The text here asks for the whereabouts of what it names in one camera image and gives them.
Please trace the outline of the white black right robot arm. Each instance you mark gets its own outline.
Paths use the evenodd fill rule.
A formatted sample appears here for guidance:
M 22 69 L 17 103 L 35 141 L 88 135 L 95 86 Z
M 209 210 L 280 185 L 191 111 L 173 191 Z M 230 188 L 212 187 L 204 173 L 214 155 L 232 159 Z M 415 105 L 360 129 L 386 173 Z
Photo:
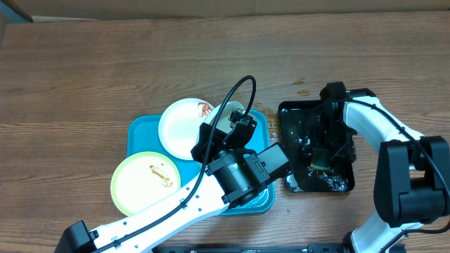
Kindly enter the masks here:
M 375 211 L 348 233 L 341 252 L 388 252 L 423 225 L 449 215 L 449 144 L 401 123 L 368 89 L 329 84 L 312 102 L 312 162 L 323 168 L 342 149 L 337 137 L 360 134 L 378 154 L 373 191 Z

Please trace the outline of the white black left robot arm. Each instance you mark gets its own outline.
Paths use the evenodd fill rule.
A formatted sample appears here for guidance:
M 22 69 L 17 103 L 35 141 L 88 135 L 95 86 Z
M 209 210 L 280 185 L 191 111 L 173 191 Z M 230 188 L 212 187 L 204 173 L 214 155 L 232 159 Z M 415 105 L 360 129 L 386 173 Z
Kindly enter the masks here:
M 79 221 L 65 229 L 57 252 L 149 252 L 188 226 L 218 215 L 262 214 L 275 200 L 269 184 L 256 198 L 232 207 L 222 200 L 223 190 L 213 176 L 198 177 L 196 162 L 175 160 L 181 187 L 135 214 L 97 228 Z

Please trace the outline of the green yellow sponge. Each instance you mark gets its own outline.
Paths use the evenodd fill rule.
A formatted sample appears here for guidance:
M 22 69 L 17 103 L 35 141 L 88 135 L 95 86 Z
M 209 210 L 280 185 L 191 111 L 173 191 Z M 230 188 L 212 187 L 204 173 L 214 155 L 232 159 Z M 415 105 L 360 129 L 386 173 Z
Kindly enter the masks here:
M 312 169 L 323 171 L 330 170 L 328 151 L 322 149 L 313 149 L 310 167 Z

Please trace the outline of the white plate with sauce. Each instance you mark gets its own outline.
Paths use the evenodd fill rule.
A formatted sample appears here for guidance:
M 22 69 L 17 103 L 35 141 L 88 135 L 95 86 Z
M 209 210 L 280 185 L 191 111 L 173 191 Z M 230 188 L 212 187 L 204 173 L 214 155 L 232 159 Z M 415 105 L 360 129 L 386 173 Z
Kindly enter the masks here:
M 212 125 L 220 108 L 221 108 L 221 105 L 219 105 L 215 109 L 213 109 L 213 111 L 211 111 L 211 113 L 206 117 L 204 123 Z M 224 133 L 228 133 L 232 130 L 231 121 L 229 120 L 229 117 L 231 116 L 231 113 L 233 112 L 233 110 L 244 110 L 244 107 L 238 101 L 228 102 L 225 105 L 224 110 L 219 117 L 219 121 L 217 123 L 217 130 L 223 131 Z

